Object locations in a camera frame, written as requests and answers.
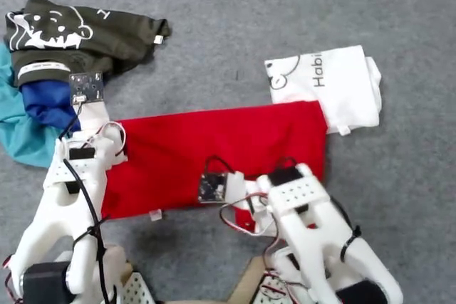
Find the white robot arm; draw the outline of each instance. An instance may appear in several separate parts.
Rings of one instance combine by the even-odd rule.
[[[100,74],[96,80],[83,75],[74,81],[103,86]],[[125,252],[119,246],[100,246],[99,225],[106,170],[126,160],[125,131],[109,121],[100,93],[93,95],[95,101],[90,101],[90,94],[75,96],[81,131],[56,140],[36,215],[5,265],[16,296],[23,298],[17,303],[99,304],[106,297],[109,303],[122,303],[122,296],[115,294],[122,289]],[[43,263],[63,236],[73,238],[73,250]]]
[[[351,227],[340,204],[305,164],[242,182],[242,174],[230,174],[225,198],[233,202],[245,194],[267,195],[266,205],[252,197],[249,205],[235,206],[248,208],[257,233],[275,236],[278,229],[278,238],[288,246],[271,255],[269,266],[284,282],[304,285],[289,286],[300,304],[341,304],[342,299],[344,304],[403,303],[400,286],[360,237],[359,227]]]

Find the light blue shirt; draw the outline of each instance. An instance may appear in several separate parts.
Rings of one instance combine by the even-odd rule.
[[[41,125],[28,116],[22,94],[13,82],[11,54],[0,43],[0,143],[17,162],[49,167],[61,130]]]

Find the folded white shirt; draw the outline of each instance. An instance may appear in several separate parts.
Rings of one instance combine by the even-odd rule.
[[[264,62],[273,103],[320,102],[328,133],[379,125],[381,74],[362,46]]]

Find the red towel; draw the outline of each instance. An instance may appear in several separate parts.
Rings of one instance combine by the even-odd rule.
[[[321,179],[326,122],[318,102],[208,110],[123,120],[128,161],[108,172],[103,215],[112,219],[198,205],[206,159],[245,174],[272,171],[282,157]],[[210,171],[226,171],[218,162]]]

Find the table surface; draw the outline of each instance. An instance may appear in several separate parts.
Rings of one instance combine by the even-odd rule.
[[[383,74],[381,124],[329,137],[325,185],[362,226],[406,303],[456,301],[455,0],[52,1],[169,19],[173,35],[154,61],[107,85],[114,120],[267,104],[265,59],[362,44]],[[0,0],[1,12],[25,2]],[[0,160],[5,256],[33,218],[46,171],[14,163],[3,149]],[[268,239],[216,218],[215,209],[170,211],[154,223],[108,222],[103,232],[125,247],[158,299],[221,300]]]

